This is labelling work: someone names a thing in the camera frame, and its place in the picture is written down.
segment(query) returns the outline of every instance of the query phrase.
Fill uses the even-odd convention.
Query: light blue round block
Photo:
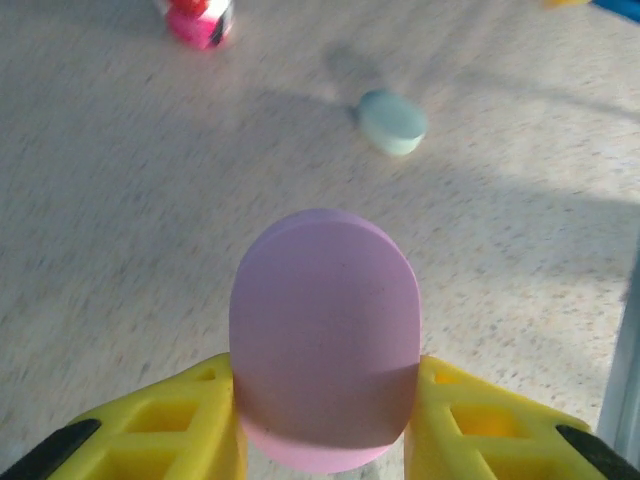
[[[364,136],[389,155],[411,153],[427,133],[424,112],[403,96],[388,90],[365,93],[357,113]]]

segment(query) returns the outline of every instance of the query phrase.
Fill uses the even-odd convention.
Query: pink toy
[[[358,468],[405,429],[420,360],[420,293],[378,227],[307,210],[269,227],[236,275],[229,312],[240,420],[272,459]]]
[[[217,47],[233,20],[232,0],[156,0],[169,30],[197,50]]]

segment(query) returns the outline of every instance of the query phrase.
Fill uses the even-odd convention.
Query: blue object
[[[640,0],[593,0],[593,5],[640,23]]]
[[[388,155],[406,155],[416,149],[427,133],[424,112],[401,95],[374,90],[358,105],[362,133]]]

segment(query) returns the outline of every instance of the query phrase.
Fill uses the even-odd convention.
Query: black rubber pad
[[[45,480],[100,428],[88,419],[56,430],[0,475],[0,480]]]
[[[607,480],[640,480],[640,472],[598,437],[568,425],[556,429]]]

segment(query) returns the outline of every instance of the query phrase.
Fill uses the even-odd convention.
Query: speckled floor
[[[535,0],[240,0],[201,54],[151,0],[3,0],[0,470],[225,351],[243,252],[312,206],[406,252],[424,352],[595,424],[640,224],[639,42]],[[380,85],[430,116],[409,157],[353,129]],[[363,478],[401,475],[398,448]],[[250,478],[311,477],[253,455]]]

